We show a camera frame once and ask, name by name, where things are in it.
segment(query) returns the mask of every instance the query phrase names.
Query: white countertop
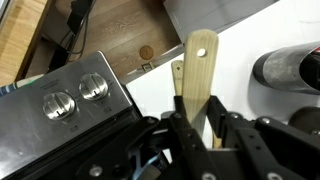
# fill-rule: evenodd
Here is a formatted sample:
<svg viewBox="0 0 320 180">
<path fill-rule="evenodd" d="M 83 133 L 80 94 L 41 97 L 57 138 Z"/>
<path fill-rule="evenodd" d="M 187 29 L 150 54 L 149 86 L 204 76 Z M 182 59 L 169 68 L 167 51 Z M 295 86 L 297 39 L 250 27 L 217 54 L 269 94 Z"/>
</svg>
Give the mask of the white countertop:
<svg viewBox="0 0 320 180">
<path fill-rule="evenodd" d="M 319 0 L 281 0 L 220 33 L 211 94 L 228 111 L 247 119 L 266 115 L 286 122 L 301 107 L 319 106 L 316 95 L 264 87 L 251 73 L 255 61 L 267 52 L 320 41 L 319 7 Z M 181 59 L 183 55 L 127 84 L 144 116 L 160 118 L 174 110 L 171 62 Z"/>
</svg>

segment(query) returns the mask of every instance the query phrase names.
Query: stainless steel panel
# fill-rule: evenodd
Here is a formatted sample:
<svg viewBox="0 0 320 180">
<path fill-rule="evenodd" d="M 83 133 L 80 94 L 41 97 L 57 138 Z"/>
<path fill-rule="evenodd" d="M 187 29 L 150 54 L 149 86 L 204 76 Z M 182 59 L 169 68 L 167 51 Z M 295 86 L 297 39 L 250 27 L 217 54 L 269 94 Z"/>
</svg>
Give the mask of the stainless steel panel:
<svg viewBox="0 0 320 180">
<path fill-rule="evenodd" d="M 89 101 L 79 92 L 80 78 L 100 74 L 108 83 L 105 97 Z M 45 95 L 69 94 L 74 112 L 60 121 L 43 112 Z M 102 53 L 58 69 L 0 98 L 0 179 L 58 148 L 132 106 Z"/>
</svg>

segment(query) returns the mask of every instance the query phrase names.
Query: stainless steel stove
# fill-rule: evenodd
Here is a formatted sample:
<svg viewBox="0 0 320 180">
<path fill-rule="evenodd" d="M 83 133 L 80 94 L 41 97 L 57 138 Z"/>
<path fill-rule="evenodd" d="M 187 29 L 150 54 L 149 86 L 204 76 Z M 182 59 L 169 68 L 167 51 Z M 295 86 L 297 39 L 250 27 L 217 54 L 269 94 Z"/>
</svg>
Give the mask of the stainless steel stove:
<svg viewBox="0 0 320 180">
<path fill-rule="evenodd" d="M 130 108 L 129 96 L 101 52 L 1 97 L 0 179 L 102 124 L 104 130 L 115 132 L 124 126 L 122 121 L 132 123 L 137 118 L 118 116 Z"/>
</svg>

